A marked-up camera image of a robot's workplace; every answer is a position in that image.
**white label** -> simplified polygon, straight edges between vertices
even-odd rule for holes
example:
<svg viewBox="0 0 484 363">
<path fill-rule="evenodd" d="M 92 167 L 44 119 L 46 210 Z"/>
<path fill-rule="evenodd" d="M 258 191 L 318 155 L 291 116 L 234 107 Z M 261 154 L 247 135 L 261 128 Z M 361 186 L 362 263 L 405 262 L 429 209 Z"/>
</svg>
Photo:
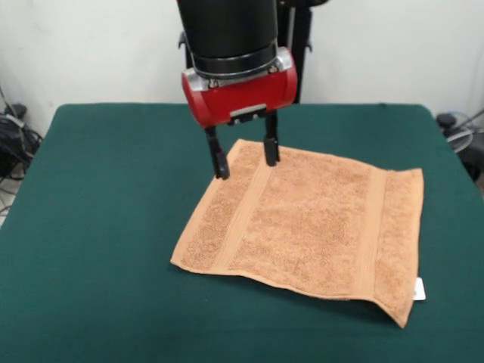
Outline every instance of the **white label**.
<svg viewBox="0 0 484 363">
<path fill-rule="evenodd" d="M 426 298 L 424 281 L 422 278 L 417 278 L 417 281 L 415 281 L 414 301 L 424 301 Z"/>
</svg>

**green tablecloth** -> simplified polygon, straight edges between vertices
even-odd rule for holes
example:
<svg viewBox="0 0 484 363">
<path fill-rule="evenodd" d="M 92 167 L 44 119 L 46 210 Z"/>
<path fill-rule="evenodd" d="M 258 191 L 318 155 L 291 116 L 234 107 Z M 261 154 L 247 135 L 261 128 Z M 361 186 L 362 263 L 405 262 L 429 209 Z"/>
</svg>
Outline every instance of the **green tablecloth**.
<svg viewBox="0 0 484 363">
<path fill-rule="evenodd" d="M 228 150 L 263 129 L 220 136 Z M 203 131 L 184 105 L 73 105 L 58 110 L 0 230 L 0 362 L 482 361 L 484 203 L 430 113 L 294 106 L 280 140 L 423 168 L 428 299 L 406 329 L 369 303 L 170 265 L 212 178 Z"/>
</svg>

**towel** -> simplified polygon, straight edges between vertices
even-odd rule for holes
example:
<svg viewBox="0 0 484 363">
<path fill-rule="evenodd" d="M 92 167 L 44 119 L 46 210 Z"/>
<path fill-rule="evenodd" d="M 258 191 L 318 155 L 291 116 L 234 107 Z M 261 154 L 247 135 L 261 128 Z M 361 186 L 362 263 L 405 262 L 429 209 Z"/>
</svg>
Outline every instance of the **towel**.
<svg viewBox="0 0 484 363">
<path fill-rule="evenodd" d="M 231 178 L 211 182 L 171 263 L 320 299 L 367 300 L 404 328 L 417 278 L 422 171 L 280 153 L 271 168 L 262 143 L 237 141 Z"/>
</svg>

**white wall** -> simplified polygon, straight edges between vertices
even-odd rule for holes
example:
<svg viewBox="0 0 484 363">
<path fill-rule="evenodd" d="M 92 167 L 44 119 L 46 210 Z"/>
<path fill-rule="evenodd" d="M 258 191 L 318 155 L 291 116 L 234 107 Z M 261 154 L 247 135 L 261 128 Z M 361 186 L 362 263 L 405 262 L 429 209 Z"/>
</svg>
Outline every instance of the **white wall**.
<svg viewBox="0 0 484 363">
<path fill-rule="evenodd" d="M 45 132 L 67 102 L 183 102 L 175 0 L 0 0 L 0 79 Z M 315 9 L 304 102 L 484 107 L 483 0 Z"/>
</svg>

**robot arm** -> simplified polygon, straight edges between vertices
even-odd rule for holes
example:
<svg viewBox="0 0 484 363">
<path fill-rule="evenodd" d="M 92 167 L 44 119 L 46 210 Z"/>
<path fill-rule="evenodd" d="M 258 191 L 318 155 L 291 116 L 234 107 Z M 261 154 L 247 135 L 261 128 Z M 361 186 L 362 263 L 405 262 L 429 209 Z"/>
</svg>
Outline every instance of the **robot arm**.
<svg viewBox="0 0 484 363">
<path fill-rule="evenodd" d="M 275 166 L 277 110 L 292 104 L 297 90 L 291 53 L 278 47 L 276 0 L 178 0 L 178 9 L 193 64 L 183 72 L 182 85 L 194 118 L 205 130 L 216 178 L 230 175 L 216 136 L 216 127 L 223 124 L 265 117 L 265 158 Z"/>
</svg>

